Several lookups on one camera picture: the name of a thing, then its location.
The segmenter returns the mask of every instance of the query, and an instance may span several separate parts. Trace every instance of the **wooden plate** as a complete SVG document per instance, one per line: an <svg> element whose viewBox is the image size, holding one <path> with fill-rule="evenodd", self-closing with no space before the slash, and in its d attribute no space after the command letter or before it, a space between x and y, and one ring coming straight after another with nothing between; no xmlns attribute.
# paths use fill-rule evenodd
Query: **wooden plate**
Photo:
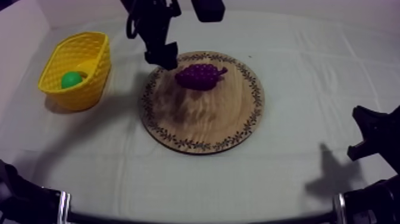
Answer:
<svg viewBox="0 0 400 224"><path fill-rule="evenodd" d="M213 154L243 142L257 128L264 91L244 63L221 53L197 51L178 57L178 68L155 69L141 97L147 131L166 147L186 154ZM210 91L180 87L174 75L191 64L213 64L228 72Z"/></svg>

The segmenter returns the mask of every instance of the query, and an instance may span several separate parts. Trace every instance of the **yellow basket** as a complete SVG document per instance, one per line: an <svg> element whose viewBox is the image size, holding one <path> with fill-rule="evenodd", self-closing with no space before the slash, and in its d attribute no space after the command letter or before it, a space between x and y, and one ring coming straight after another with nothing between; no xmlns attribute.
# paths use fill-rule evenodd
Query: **yellow basket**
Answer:
<svg viewBox="0 0 400 224"><path fill-rule="evenodd" d="M85 110L100 100L110 67L108 36L99 32L78 33L57 45L38 87L66 109ZM79 84L61 89L61 78L68 71L87 76Z"/></svg>

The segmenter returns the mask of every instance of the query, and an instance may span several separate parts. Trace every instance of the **white tablecloth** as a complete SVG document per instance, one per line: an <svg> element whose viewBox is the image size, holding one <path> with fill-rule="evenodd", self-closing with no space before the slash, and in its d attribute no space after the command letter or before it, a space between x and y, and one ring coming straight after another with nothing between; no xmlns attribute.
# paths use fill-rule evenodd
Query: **white tablecloth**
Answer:
<svg viewBox="0 0 400 224"><path fill-rule="evenodd" d="M110 37L112 69L101 102L70 114L37 82L54 46L88 30ZM248 140L195 157L164 148L143 128L136 103L154 66L124 30L121 18L48 33L0 125L0 158L39 185L70 192L73 210L170 222L273 220L329 210L334 194L394 175L378 155L352 163L346 150L361 140L355 106L389 113L400 104L399 36L244 11L204 24L184 12L168 41L180 52L243 61L266 96Z"/></svg>

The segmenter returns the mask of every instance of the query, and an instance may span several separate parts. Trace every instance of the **purple grapes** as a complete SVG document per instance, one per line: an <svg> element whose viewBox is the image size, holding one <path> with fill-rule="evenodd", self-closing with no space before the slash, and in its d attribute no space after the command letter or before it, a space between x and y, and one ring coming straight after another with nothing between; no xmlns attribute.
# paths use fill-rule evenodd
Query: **purple grapes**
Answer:
<svg viewBox="0 0 400 224"><path fill-rule="evenodd" d="M223 67L220 71L212 64L192 64L175 75L176 82L187 89L207 91L214 88L221 80L221 75L228 72Z"/></svg>

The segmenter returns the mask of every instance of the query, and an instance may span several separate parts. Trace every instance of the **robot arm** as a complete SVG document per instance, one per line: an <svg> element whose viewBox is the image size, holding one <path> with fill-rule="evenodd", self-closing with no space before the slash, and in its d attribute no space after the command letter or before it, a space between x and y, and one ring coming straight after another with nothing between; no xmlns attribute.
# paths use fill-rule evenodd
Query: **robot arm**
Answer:
<svg viewBox="0 0 400 224"><path fill-rule="evenodd" d="M176 42L165 44L172 17L181 15L177 0L121 0L129 16L126 35L129 39L139 36L147 51L145 59L167 70L177 67L178 46ZM193 7L201 22L219 22L223 19L225 6L222 0L192 0Z"/></svg>
<svg viewBox="0 0 400 224"><path fill-rule="evenodd" d="M379 153L398 174L400 172L400 107L390 114L357 106L353 118L363 141L350 146L351 160ZM400 223L400 177L380 180L364 189L335 196L337 224Z"/></svg>

